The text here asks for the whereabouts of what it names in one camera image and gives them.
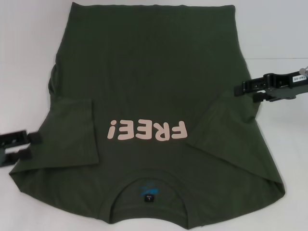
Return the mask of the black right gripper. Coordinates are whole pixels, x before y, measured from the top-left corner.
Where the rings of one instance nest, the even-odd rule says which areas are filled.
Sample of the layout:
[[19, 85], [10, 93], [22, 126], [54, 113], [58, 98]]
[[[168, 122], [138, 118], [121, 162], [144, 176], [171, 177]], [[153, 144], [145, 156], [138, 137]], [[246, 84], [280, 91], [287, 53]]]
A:
[[308, 70], [289, 74], [268, 73], [263, 77], [243, 81], [234, 90], [252, 90], [253, 95], [297, 96], [308, 92]]

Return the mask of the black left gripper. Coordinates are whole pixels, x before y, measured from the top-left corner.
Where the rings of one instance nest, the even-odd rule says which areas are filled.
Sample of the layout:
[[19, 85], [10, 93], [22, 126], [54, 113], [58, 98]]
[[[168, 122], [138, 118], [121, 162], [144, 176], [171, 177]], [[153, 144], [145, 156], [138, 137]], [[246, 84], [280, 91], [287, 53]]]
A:
[[[27, 133], [26, 130], [2, 134], [0, 136], [1, 145], [23, 145], [40, 143], [38, 132]], [[32, 158], [30, 148], [21, 149], [18, 152], [6, 153], [3, 146], [0, 147], [0, 167], [7, 167], [15, 164], [18, 160], [28, 160]]]

